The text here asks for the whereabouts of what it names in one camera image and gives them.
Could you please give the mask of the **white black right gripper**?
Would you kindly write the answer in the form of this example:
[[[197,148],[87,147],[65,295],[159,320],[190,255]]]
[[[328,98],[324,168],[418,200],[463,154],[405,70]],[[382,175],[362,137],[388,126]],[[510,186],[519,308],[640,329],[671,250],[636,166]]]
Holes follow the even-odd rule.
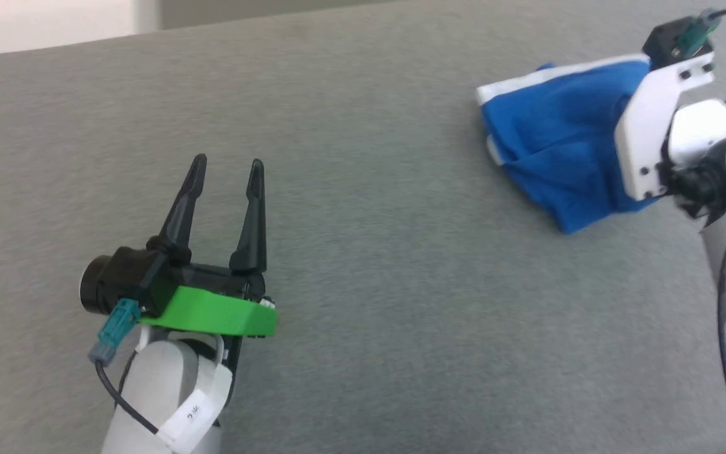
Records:
[[[648,72],[614,129],[623,190],[639,202],[669,191],[669,174],[693,166],[726,140],[726,102],[682,105],[686,92],[715,80],[715,55],[703,54]]]

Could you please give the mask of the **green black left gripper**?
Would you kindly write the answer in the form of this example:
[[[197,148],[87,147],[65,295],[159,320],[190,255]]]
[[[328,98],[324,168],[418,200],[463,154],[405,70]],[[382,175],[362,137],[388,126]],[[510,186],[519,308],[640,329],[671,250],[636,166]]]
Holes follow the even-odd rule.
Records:
[[[98,256],[84,270],[79,285],[84,310],[109,316],[119,301],[130,300],[135,302],[132,313],[136,322],[150,327],[245,338],[274,335],[279,316],[273,305],[263,301],[265,282],[260,275],[267,270],[264,163],[260,159],[251,163],[246,186],[248,206],[237,248],[229,261],[231,271],[214,265],[189,264],[193,214],[204,189],[206,167],[207,155],[197,154],[161,230],[147,241],[148,250],[167,255],[179,282],[164,313],[148,317],[136,301],[115,296],[115,253]]]

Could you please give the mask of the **blue garment with white trim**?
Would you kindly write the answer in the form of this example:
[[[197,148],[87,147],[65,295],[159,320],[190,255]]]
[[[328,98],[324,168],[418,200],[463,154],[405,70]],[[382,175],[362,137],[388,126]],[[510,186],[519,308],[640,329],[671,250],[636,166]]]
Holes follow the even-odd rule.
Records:
[[[653,204],[627,195],[614,130],[649,72],[643,54],[545,64],[476,89],[490,157],[565,235]]]

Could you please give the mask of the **white box pedestal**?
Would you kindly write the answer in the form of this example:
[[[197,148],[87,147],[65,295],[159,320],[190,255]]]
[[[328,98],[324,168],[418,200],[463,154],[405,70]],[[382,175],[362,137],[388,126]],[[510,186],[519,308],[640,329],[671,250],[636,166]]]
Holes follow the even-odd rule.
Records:
[[[0,54],[160,28],[159,0],[0,0]]]

